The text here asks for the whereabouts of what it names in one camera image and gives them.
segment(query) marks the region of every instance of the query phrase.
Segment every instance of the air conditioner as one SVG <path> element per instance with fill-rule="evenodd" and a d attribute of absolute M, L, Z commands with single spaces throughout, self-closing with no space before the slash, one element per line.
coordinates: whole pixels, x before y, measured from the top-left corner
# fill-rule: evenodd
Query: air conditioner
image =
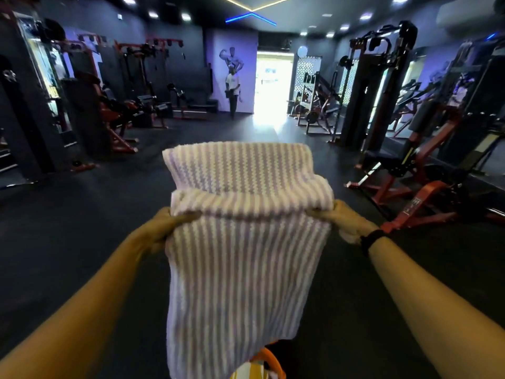
<path fill-rule="evenodd" d="M 440 7 L 437 26 L 452 35 L 480 33 L 505 26 L 505 0 L 455 0 Z"/>

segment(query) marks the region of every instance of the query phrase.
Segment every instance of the doorway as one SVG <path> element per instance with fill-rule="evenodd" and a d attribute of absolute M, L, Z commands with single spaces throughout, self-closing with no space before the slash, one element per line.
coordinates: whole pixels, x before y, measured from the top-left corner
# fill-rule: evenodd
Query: doorway
<path fill-rule="evenodd" d="M 294 54 L 258 52 L 255 114 L 286 114 Z"/>

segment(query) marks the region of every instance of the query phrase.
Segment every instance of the forearm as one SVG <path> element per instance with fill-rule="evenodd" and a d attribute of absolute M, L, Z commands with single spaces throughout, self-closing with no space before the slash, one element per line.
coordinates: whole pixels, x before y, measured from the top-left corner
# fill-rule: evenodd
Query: forearm
<path fill-rule="evenodd" d="M 0 377 L 87 377 L 120 315 L 141 250 L 141 241 L 124 241 L 85 286 L 0 361 Z"/>
<path fill-rule="evenodd" d="M 444 378 L 498 378 L 505 331 L 428 274 L 388 238 L 370 258 L 422 350 Z"/>

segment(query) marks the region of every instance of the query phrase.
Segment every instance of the smartwatch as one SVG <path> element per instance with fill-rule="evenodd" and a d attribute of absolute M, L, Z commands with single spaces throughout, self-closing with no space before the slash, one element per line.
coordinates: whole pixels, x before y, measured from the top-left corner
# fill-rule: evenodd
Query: smartwatch
<path fill-rule="evenodd" d="M 369 256 L 370 247 L 383 236 L 387 237 L 387 234 L 381 229 L 377 229 L 367 236 L 361 237 L 361 250 L 363 251 L 363 255 L 365 255 L 365 257 Z"/>

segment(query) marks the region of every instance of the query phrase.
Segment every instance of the white and purple striped towel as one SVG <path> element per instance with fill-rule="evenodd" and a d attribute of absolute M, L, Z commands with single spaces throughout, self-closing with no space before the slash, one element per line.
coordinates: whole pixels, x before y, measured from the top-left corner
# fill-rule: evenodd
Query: white and purple striped towel
<path fill-rule="evenodd" d="M 224 379 L 296 335 L 333 208 L 306 145 L 214 142 L 163 152 L 173 215 L 203 216 L 167 242 L 167 355 L 173 379 Z"/>

